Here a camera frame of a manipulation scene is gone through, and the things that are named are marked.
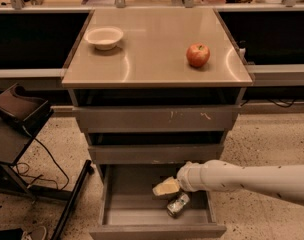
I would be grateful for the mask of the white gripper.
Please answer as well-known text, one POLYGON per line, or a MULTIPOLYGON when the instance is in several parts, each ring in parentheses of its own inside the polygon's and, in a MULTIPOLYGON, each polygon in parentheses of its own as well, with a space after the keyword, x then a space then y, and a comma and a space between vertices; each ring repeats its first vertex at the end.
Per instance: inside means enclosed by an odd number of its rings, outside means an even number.
POLYGON ((200 165, 198 163, 187 162, 179 169, 177 180, 174 177, 165 179, 152 189, 153 194, 155 196, 174 194, 180 191, 180 187, 187 192, 198 191, 201 184, 200 165))

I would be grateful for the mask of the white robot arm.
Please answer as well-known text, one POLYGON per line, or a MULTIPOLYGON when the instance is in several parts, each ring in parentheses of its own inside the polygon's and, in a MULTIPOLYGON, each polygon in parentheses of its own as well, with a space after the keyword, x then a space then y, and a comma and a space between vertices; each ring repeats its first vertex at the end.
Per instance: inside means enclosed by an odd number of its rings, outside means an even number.
POLYGON ((153 188, 155 196, 173 193, 247 190, 304 206, 304 165, 237 166, 221 160, 187 162, 153 188))

